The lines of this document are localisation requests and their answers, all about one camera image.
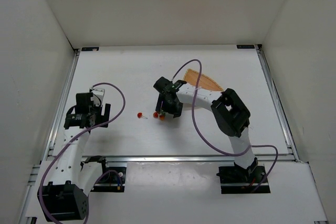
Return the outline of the red cherries with green leaves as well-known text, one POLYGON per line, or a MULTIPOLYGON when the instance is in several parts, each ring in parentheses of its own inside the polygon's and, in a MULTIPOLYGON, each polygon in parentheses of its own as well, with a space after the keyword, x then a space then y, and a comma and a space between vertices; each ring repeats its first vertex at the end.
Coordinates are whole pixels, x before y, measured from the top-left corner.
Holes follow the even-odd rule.
POLYGON ((159 119, 159 120, 163 121, 165 119, 165 113, 154 112, 153 117, 155 119, 159 119))

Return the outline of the single red fake cherry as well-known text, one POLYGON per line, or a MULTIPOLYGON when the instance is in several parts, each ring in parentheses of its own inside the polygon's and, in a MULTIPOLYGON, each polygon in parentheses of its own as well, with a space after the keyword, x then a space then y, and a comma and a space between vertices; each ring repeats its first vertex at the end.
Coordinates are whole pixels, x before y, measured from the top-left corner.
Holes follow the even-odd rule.
POLYGON ((139 113, 137 114, 137 117, 140 118, 140 119, 141 119, 141 118, 143 118, 143 119, 147 119, 147 117, 144 116, 142 112, 139 112, 139 113))

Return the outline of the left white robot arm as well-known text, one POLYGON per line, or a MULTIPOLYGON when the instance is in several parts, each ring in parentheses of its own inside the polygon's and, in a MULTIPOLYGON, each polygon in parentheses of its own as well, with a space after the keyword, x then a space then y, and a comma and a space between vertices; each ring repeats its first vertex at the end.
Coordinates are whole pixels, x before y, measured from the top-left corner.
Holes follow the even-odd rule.
POLYGON ((96 176, 106 171, 102 156, 82 161, 90 132, 78 138, 75 135, 109 120, 111 105, 103 104, 105 90, 91 88, 87 93, 76 94, 76 104, 66 113, 63 147, 66 150, 58 158, 46 176, 42 192, 37 195, 43 202, 47 221, 83 220, 88 212, 88 194, 96 176))

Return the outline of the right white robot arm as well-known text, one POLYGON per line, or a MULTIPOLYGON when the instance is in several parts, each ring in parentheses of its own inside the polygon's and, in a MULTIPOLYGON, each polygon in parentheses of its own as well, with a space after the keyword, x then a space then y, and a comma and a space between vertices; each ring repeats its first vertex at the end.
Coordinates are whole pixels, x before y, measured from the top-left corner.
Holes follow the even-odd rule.
POLYGON ((153 85, 159 93, 155 111, 159 114, 170 114, 180 117, 184 104, 192 106, 192 121, 201 139, 213 150, 234 158, 234 166, 249 176, 258 166, 258 161, 251 149, 248 126, 250 111, 233 89, 211 91, 195 87, 184 80, 175 83, 159 78, 153 85), (196 125, 195 107, 212 112, 219 129, 229 137, 233 152, 225 152, 212 145, 201 134, 196 125))

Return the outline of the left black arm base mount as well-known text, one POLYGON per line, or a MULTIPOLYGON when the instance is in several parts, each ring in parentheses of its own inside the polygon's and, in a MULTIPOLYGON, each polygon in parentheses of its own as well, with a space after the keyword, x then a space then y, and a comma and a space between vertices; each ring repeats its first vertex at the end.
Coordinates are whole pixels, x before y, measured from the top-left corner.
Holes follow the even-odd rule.
POLYGON ((89 177, 91 192, 123 193, 126 171, 126 167, 109 166, 104 156, 91 156, 81 161, 80 175, 89 177))

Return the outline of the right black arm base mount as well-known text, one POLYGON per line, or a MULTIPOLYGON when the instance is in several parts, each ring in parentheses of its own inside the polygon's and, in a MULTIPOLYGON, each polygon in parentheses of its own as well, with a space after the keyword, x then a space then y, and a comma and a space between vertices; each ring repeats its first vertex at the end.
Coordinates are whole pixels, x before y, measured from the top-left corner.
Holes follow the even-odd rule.
POLYGON ((220 166, 216 175, 219 177, 221 194, 223 195, 271 193, 267 179, 257 187, 266 175, 266 170, 263 165, 258 165, 248 178, 239 174, 234 166, 220 166))

